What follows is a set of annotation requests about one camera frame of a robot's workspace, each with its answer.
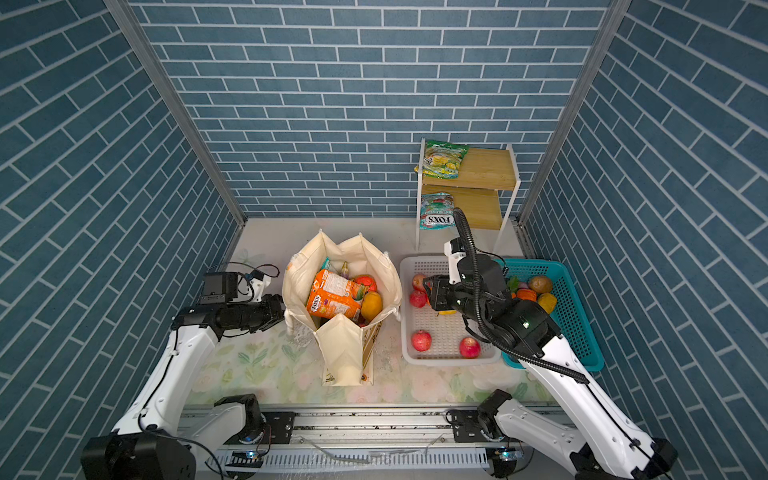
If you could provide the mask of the orange Fox's candy bag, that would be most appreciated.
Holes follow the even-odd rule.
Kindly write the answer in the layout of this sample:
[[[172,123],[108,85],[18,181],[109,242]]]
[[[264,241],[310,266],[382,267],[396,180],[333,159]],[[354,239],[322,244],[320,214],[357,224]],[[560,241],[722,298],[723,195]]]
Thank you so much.
[[[314,277],[306,309],[311,316],[322,319],[344,315],[357,320],[367,292],[366,286],[323,269]]]

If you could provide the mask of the red tomato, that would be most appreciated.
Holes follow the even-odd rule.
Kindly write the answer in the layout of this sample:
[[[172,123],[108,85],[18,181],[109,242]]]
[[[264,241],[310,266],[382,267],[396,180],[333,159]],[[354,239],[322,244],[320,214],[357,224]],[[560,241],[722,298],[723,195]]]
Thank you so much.
[[[377,292],[378,286],[376,280],[371,275],[356,276],[353,281],[364,286],[368,292]]]

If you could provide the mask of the cream canvas grocery bag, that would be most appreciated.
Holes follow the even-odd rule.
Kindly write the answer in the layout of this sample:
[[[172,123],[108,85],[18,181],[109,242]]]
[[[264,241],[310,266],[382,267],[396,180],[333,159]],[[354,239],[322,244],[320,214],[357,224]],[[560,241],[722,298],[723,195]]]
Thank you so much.
[[[359,315],[332,319],[311,316],[306,303],[315,275],[323,269],[352,280],[371,275],[383,299],[383,310],[366,324]],[[397,317],[403,300],[401,281],[389,255],[358,234],[341,243],[318,232],[291,258],[286,267],[282,297],[285,321],[293,335],[299,326],[316,340],[324,362],[324,383],[329,386],[358,386],[370,383],[370,359],[383,322]]]

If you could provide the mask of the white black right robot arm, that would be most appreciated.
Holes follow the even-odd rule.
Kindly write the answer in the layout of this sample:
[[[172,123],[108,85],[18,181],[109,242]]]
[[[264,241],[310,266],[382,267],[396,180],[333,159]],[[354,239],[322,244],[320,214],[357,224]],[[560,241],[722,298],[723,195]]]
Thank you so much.
[[[453,253],[449,272],[424,282],[429,303],[454,310],[470,332],[517,359],[571,420],[565,426],[496,390],[477,414],[491,440],[515,439],[545,454],[578,479],[655,479],[678,458],[666,439],[638,427],[592,378],[559,326],[537,302],[512,296],[501,266],[482,254]]]

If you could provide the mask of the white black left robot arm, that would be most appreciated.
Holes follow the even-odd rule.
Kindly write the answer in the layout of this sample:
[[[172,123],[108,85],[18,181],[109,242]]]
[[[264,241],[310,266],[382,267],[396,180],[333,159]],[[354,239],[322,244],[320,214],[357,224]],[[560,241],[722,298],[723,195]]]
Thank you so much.
[[[266,291],[279,274],[272,264],[205,274],[202,294],[174,316],[163,354],[132,405],[108,434],[84,447],[86,478],[192,479],[199,464],[225,478],[215,452],[231,439],[244,445],[247,460],[269,453],[272,429],[253,394],[218,400],[188,433],[178,427],[195,379],[220,341],[283,320],[281,296]]]

